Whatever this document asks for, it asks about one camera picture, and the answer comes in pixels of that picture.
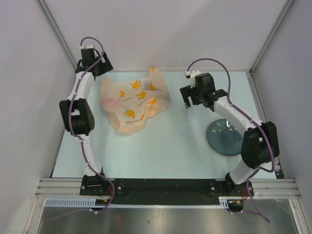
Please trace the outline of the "banana print plastic bag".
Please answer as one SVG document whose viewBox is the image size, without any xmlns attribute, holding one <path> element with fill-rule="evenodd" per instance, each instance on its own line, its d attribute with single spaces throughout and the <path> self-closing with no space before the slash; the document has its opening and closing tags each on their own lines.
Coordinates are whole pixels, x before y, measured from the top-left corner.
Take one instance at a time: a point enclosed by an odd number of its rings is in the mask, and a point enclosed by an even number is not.
<svg viewBox="0 0 312 234">
<path fill-rule="evenodd" d="M 150 68 L 148 77 L 134 81 L 104 78 L 99 93 L 110 124 L 123 135 L 144 128 L 147 119 L 167 109 L 171 102 L 164 76 L 155 67 Z"/>
</svg>

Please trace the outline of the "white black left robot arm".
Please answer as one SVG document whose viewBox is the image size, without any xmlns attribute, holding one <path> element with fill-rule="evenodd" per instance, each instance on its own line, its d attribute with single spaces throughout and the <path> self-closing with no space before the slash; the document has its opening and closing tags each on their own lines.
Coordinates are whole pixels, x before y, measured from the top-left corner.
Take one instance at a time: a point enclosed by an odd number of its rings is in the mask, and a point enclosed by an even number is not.
<svg viewBox="0 0 312 234">
<path fill-rule="evenodd" d="M 97 195 L 104 194 L 108 183 L 95 149 L 91 143 L 91 132 L 95 128 L 95 118 L 88 104 L 91 87 L 96 77 L 113 69 L 106 53 L 100 53 L 93 44 L 80 47 L 81 60 L 76 69 L 74 87 L 65 100 L 59 102 L 59 108 L 65 130 L 77 141 L 84 160 L 84 175 L 97 176 L 91 183 L 91 190 Z"/>
</svg>

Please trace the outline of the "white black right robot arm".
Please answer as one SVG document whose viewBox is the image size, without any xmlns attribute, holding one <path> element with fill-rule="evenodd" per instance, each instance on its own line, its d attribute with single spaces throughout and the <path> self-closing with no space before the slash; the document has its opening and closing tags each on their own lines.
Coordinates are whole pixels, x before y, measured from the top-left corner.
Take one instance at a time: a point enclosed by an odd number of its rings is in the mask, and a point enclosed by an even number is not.
<svg viewBox="0 0 312 234">
<path fill-rule="evenodd" d="M 242 135 L 241 160 L 226 174 L 224 189 L 229 195 L 237 195 L 246 187 L 246 180 L 265 163 L 275 163 L 279 156 L 276 126 L 250 117 L 232 101 L 223 89 L 216 90 L 214 79 L 209 73 L 199 70 L 185 73 L 190 85 L 180 89 L 186 108 L 203 105 L 230 122 Z"/>
</svg>

